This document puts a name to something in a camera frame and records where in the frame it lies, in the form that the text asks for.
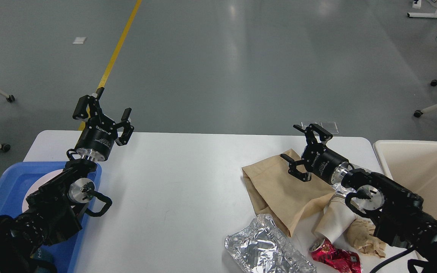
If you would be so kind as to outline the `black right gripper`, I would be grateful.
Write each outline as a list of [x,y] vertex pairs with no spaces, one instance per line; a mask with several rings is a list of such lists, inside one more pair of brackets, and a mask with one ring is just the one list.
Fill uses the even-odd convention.
[[[280,157],[288,163],[288,174],[303,182],[311,180],[311,173],[329,185],[341,182],[341,179],[334,178],[336,170],[339,167],[340,169],[346,169],[350,161],[326,146],[326,143],[333,138],[333,135],[317,123],[310,123],[308,126],[295,124],[293,128],[304,133],[307,145],[302,153],[301,160],[294,160],[284,153],[280,154]],[[303,165],[306,172],[298,170],[298,166]]]

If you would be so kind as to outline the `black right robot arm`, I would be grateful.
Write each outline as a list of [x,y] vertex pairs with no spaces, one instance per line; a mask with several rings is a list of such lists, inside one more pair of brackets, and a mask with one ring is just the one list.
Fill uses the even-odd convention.
[[368,171],[327,147],[333,135],[317,123],[294,125],[304,133],[306,146],[300,160],[286,154],[288,173],[303,182],[312,175],[328,183],[345,197],[345,205],[355,214],[370,219],[375,225],[374,236],[404,251],[381,262],[373,273],[411,252],[423,260],[410,259],[407,268],[415,273],[437,273],[437,220],[423,211],[423,198],[387,176]]

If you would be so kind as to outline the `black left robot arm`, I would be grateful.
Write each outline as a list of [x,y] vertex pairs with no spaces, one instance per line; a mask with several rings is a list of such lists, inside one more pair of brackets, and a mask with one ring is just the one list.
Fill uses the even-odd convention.
[[103,216],[112,200],[99,193],[88,175],[106,161],[114,144],[126,145],[134,131],[132,109],[120,122],[102,112],[99,99],[104,87],[80,97],[73,119],[84,121],[78,142],[66,152],[62,172],[26,197],[28,208],[19,216],[0,215],[0,273],[55,273],[53,262],[38,258],[42,246],[69,240],[81,229],[83,214]]

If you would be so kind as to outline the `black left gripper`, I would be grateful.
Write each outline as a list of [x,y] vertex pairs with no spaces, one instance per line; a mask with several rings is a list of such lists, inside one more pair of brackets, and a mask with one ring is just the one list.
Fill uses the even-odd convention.
[[99,99],[104,89],[100,87],[92,95],[80,97],[72,115],[74,120],[85,121],[85,128],[75,145],[76,152],[80,155],[94,154],[97,161],[106,161],[114,143],[118,146],[126,145],[134,132],[134,126],[129,120],[131,108],[124,110],[118,123],[103,113]]

